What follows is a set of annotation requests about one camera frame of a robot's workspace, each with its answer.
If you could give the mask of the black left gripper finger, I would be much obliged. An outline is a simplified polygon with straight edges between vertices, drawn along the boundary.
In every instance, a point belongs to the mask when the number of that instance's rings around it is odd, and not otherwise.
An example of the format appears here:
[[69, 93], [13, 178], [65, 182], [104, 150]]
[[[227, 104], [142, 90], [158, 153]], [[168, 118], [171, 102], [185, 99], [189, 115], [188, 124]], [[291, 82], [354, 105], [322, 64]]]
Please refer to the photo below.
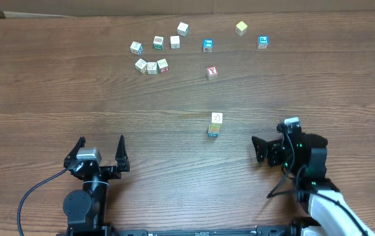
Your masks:
[[71, 161], [71, 160], [76, 159], [79, 149], [85, 146], [85, 142], [86, 142], [85, 137], [84, 136], [80, 137], [76, 145], [74, 146], [74, 148], [69, 152], [69, 154], [66, 156], [64, 160]]
[[115, 154], [115, 160], [117, 161], [118, 167], [129, 167], [130, 162], [125, 147], [125, 137], [121, 135]]

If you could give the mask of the wooden block yellow K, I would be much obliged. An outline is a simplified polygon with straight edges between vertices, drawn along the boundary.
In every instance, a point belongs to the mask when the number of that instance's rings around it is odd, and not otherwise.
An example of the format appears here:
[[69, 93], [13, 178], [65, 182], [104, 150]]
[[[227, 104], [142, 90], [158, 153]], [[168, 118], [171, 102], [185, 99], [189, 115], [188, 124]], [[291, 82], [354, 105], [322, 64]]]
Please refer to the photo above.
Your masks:
[[210, 123], [209, 128], [219, 128], [222, 129], [222, 123]]

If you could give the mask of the blue top wooden block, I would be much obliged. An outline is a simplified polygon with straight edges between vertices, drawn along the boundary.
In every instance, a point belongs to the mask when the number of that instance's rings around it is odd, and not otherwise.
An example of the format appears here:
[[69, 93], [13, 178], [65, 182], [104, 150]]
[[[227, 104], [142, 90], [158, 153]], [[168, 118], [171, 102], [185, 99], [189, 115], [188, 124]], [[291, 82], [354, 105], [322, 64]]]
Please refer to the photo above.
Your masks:
[[208, 136], [209, 136], [209, 137], [218, 137], [218, 136], [219, 136], [219, 133], [220, 133], [219, 130], [209, 130], [209, 132], [208, 132]]

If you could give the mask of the plain wooden block yellow side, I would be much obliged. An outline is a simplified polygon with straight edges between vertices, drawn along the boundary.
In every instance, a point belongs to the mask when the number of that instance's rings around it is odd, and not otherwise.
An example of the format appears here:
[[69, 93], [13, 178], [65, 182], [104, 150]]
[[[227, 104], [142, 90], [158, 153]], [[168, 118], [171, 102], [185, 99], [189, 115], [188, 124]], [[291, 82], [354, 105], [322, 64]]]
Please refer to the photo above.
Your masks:
[[223, 123], [223, 113], [212, 112], [210, 122], [212, 124], [222, 124]]

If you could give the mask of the red 3 wooden block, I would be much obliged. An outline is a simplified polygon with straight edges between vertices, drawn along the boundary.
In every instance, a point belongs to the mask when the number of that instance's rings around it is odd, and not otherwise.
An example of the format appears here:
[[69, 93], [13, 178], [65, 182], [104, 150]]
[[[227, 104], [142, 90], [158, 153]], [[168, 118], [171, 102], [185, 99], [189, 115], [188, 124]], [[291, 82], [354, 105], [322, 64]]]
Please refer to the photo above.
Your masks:
[[220, 133], [220, 129], [219, 128], [209, 128], [208, 133], [211, 134], [211, 135], [217, 135], [217, 134]]

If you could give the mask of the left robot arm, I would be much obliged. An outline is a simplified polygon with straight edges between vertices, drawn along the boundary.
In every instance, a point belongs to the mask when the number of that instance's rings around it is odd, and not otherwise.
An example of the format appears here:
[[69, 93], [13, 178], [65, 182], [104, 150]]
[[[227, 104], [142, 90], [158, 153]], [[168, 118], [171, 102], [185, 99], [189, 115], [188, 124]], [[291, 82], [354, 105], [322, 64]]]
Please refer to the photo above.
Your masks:
[[102, 166], [99, 149], [85, 147], [80, 137], [64, 159], [64, 167], [83, 182], [83, 187], [70, 192], [64, 199], [63, 211], [68, 219], [67, 235], [116, 235], [112, 224], [105, 222], [110, 180], [121, 178], [130, 170], [125, 138], [120, 137], [115, 165]]

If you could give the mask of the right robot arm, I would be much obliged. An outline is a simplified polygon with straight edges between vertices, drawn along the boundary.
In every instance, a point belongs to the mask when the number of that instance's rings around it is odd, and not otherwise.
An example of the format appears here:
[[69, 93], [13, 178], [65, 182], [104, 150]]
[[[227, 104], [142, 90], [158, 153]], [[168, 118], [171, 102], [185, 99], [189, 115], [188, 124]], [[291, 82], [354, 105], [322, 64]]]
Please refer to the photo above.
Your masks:
[[257, 227], [257, 235], [375, 235], [344, 200], [341, 191], [326, 177], [328, 140], [302, 131], [299, 121], [277, 125], [281, 137], [265, 141], [252, 137], [259, 163], [279, 165], [282, 179], [267, 198], [291, 194], [308, 217], [287, 226]]

